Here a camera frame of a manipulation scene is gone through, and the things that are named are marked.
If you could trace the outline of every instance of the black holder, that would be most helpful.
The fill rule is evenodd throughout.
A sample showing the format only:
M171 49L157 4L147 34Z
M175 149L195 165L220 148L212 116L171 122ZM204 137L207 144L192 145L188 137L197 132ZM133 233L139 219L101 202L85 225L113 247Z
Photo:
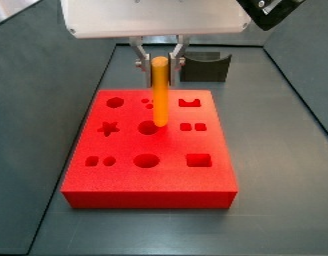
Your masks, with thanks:
M220 52L187 52L180 71L181 82L225 82L232 55L220 58Z

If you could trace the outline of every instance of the small round hole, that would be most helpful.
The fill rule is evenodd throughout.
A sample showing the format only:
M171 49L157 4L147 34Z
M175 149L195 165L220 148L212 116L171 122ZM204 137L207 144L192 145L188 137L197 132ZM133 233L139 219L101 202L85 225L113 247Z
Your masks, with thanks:
M116 163L114 157L109 156L109 157L105 158L105 160L104 160L104 165L105 166L112 166L114 163Z
M120 108L124 105L124 99L114 97L106 101L106 106L109 108Z
M152 168L155 167L160 162L160 159L153 154L143 154L136 156L133 163L140 168Z
M159 131L159 127L155 125L153 121L144 121L137 126L137 130L144 135L153 135Z

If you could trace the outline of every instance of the yellow cylinder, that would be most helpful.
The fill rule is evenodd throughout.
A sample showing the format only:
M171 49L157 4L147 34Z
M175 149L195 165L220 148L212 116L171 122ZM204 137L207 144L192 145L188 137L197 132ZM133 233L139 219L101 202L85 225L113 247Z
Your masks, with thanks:
M168 123L168 88L169 88L169 65L168 58L160 56L151 62L152 91L153 91L153 122L163 127Z

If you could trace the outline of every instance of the red foam block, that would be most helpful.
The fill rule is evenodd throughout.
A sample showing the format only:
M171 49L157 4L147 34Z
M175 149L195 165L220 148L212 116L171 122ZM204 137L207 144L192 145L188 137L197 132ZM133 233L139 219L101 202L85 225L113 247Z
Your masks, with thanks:
M209 91L169 91L152 122L151 90L98 92L61 192L73 208L229 208L237 184Z

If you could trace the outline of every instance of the metal gripper mount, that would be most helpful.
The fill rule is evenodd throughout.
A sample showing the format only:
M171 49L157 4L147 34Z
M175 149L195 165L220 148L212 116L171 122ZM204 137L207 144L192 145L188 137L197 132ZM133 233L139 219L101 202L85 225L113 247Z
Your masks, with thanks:
M129 38L129 45L136 52L137 59L136 59L136 67L141 68L141 71L145 72L145 79L147 79L147 87L151 87L151 55L145 52L143 48L143 38L131 37ZM176 71L180 71L181 66L185 64L185 58L183 57L185 50L189 46L189 36L179 35L177 36L177 45L171 52L169 55L169 85L176 85Z

